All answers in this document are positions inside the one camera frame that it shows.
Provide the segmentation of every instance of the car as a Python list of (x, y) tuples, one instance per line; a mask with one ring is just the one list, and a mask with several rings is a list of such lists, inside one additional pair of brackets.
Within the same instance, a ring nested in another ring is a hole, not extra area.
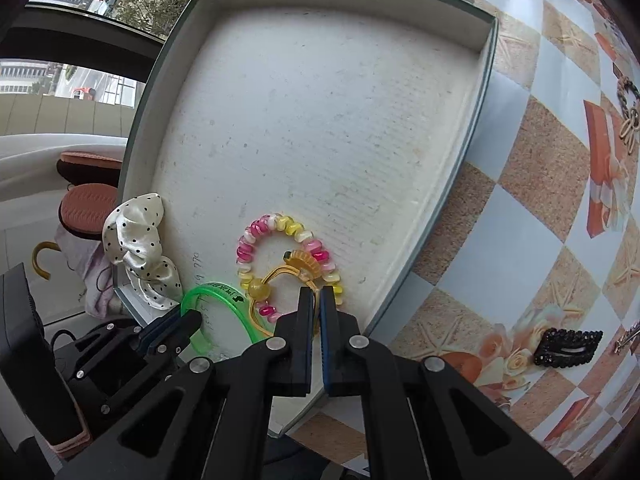
[(95, 88), (89, 88), (87, 86), (82, 88), (74, 88), (72, 93), (73, 99), (86, 99), (87, 101), (93, 101), (95, 99)]

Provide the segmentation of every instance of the silver screw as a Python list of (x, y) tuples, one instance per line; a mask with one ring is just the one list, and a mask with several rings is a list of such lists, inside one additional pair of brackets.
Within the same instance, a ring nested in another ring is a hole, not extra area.
[(441, 372), (444, 370), (444, 361), (436, 356), (427, 357), (424, 360), (424, 367), (430, 372)]
[(209, 370), (209, 360), (206, 357), (196, 357), (189, 363), (189, 370), (194, 374), (201, 374)]
[(271, 337), (267, 339), (267, 348), (269, 350), (282, 350), (287, 342), (281, 337)]
[(352, 335), (349, 338), (349, 344), (353, 348), (366, 348), (369, 346), (369, 338), (363, 335)]

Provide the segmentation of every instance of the yellow round bead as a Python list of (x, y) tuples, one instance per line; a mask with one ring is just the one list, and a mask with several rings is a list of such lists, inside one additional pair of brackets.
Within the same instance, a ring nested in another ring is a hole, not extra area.
[(278, 216), (278, 218), (276, 218), (276, 229), (278, 231), (284, 231), (284, 229), (287, 227), (287, 222), (291, 222), (291, 217)]
[(322, 276), (322, 278), (327, 282), (327, 283), (337, 283), (340, 281), (340, 274), (338, 274), (337, 270), (334, 270), (334, 272), (329, 272), (327, 274), (324, 274)]
[(252, 300), (264, 301), (271, 294), (271, 286), (269, 283), (263, 283), (261, 280), (254, 278), (249, 282), (247, 292)]
[(288, 224), (287, 227), (284, 229), (284, 232), (286, 232), (286, 234), (288, 234), (289, 236), (297, 233), (298, 231), (304, 231), (305, 227), (300, 223), (300, 222), (293, 222)]

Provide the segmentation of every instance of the green bracelet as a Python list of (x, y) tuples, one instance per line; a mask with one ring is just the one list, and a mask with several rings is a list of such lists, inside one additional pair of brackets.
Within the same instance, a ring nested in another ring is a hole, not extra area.
[[(192, 288), (182, 298), (180, 314), (184, 316), (187, 310), (195, 309), (200, 296), (215, 298), (228, 307), (231, 312), (236, 314), (236, 317), (240, 320), (242, 326), (244, 326), (252, 344), (266, 337), (259, 333), (249, 321), (249, 302), (244, 295), (232, 286), (225, 285), (224, 283), (211, 282)], [(191, 346), (193, 346), (193, 349), (198, 354), (206, 355), (214, 347), (214, 344), (213, 341), (199, 329), (191, 336)]]

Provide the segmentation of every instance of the black beaded hair clip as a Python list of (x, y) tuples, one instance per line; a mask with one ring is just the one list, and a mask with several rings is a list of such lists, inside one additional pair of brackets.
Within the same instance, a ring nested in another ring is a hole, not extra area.
[(533, 362), (539, 366), (567, 368), (588, 363), (602, 339), (600, 332), (560, 330), (550, 328), (545, 331), (538, 348), (533, 354)]

